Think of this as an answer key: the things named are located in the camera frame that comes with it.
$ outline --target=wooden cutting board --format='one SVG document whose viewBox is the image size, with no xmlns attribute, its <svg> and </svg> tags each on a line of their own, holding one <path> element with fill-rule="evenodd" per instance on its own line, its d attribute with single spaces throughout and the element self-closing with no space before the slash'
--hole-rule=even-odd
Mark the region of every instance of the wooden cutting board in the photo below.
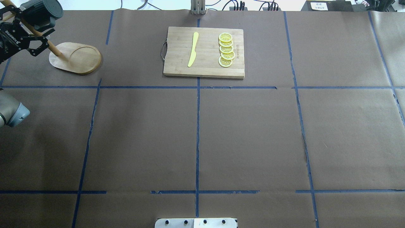
<svg viewBox="0 0 405 228">
<path fill-rule="evenodd" d="M 197 57 L 193 65 L 187 67 L 194 32 L 199 33 L 196 45 Z M 233 64 L 226 68 L 218 64 L 218 58 L 220 57 L 218 36 L 223 32 L 228 32 L 233 36 L 233 47 L 236 55 L 233 59 Z M 245 77 L 243 30 L 229 28 L 169 27 L 163 75 L 243 79 Z"/>
</svg>

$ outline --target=white metal bracket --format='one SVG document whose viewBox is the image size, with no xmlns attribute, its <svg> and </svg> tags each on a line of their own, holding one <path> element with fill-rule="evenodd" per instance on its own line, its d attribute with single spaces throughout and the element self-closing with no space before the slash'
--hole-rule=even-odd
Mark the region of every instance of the white metal bracket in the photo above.
<svg viewBox="0 0 405 228">
<path fill-rule="evenodd" d="M 238 220 L 233 218 L 183 218 L 158 219 L 155 228 L 238 228 Z"/>
<path fill-rule="evenodd" d="M 204 15 L 206 12 L 205 0 L 191 0 L 191 14 Z"/>
</svg>

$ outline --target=cutting board handle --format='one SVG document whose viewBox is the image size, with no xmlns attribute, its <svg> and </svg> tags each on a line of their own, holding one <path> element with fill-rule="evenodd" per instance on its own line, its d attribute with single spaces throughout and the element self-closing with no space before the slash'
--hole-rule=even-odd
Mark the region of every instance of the cutting board handle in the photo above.
<svg viewBox="0 0 405 228">
<path fill-rule="evenodd" d="M 165 44 L 166 44 L 166 53 L 167 53 L 167 39 L 166 39 L 166 41 L 162 44 L 162 49 L 160 50 L 160 56 L 162 57 L 163 62 L 164 62 L 163 47 L 164 47 Z"/>
</svg>

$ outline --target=white label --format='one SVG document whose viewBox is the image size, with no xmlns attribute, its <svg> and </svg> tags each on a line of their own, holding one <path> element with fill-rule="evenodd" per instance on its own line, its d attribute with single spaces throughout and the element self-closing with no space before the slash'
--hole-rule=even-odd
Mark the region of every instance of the white label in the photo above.
<svg viewBox="0 0 405 228">
<path fill-rule="evenodd" d="M 311 2 L 311 8 L 313 10 L 328 10 L 326 2 Z"/>
</svg>

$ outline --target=brown table surface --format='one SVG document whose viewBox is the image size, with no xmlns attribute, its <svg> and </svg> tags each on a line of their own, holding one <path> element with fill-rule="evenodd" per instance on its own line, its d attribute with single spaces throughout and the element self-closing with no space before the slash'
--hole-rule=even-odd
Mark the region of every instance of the brown table surface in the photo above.
<svg viewBox="0 0 405 228">
<path fill-rule="evenodd" d="M 0 65 L 31 111 L 0 129 L 0 227 L 402 227 L 404 19 L 65 11 L 51 40 L 95 46 L 102 64 L 74 75 L 46 50 Z M 245 79 L 163 76 L 169 26 L 243 29 Z"/>
</svg>

